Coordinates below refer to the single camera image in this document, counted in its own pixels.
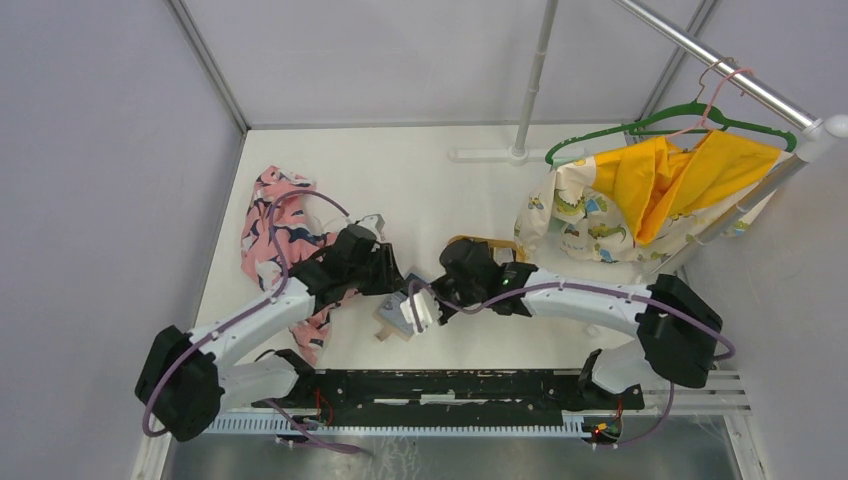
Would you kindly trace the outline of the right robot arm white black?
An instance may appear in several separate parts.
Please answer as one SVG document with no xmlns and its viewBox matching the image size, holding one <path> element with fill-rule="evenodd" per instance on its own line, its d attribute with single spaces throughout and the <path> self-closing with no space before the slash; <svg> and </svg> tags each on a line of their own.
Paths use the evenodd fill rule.
<svg viewBox="0 0 848 480">
<path fill-rule="evenodd" d="M 439 263 L 443 275 L 410 286 L 402 306 L 416 333 L 444 325 L 456 313 L 491 310 L 500 316 L 568 318 L 630 336 L 586 360 L 577 392 L 591 408 L 655 378 L 700 389 L 720 358 L 717 346 L 729 343 L 719 314 L 674 275 L 661 274 L 649 284 L 580 280 L 531 263 L 499 263 L 487 242 L 468 237 L 448 244 Z"/>
</svg>

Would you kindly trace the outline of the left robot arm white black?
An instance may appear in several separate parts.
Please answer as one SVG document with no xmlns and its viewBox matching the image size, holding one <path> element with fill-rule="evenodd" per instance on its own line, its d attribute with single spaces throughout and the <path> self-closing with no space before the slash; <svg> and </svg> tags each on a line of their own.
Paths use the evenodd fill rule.
<svg viewBox="0 0 848 480">
<path fill-rule="evenodd" d="M 142 429 L 180 442 L 203 433 L 228 409 L 266 399 L 306 405 L 314 381 L 294 353 L 257 362 L 243 357 L 277 333 L 339 306 L 350 295 L 387 295 L 403 278 L 384 220 L 368 215 L 347 224 L 335 242 L 297 263 L 277 286 L 231 317 L 183 332 L 174 325 L 155 336 L 134 393 L 144 404 Z"/>
</svg>

